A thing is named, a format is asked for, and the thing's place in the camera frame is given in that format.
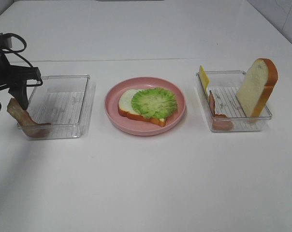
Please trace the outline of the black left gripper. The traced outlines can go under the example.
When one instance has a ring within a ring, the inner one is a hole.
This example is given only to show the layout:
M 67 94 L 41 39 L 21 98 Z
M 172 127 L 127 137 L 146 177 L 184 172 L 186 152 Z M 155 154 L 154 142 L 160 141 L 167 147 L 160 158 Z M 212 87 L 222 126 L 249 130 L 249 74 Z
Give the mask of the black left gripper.
M 12 49 L 12 38 L 18 39 L 23 48 Z M 17 100 L 22 109 L 27 109 L 29 105 L 27 97 L 27 87 L 37 87 L 41 85 L 41 73 L 39 68 L 34 67 L 26 58 L 20 55 L 27 48 L 26 41 L 14 33 L 0 34 L 0 91 L 9 88 L 9 93 Z M 27 66 L 17 66 L 10 64 L 7 54 L 14 54 Z

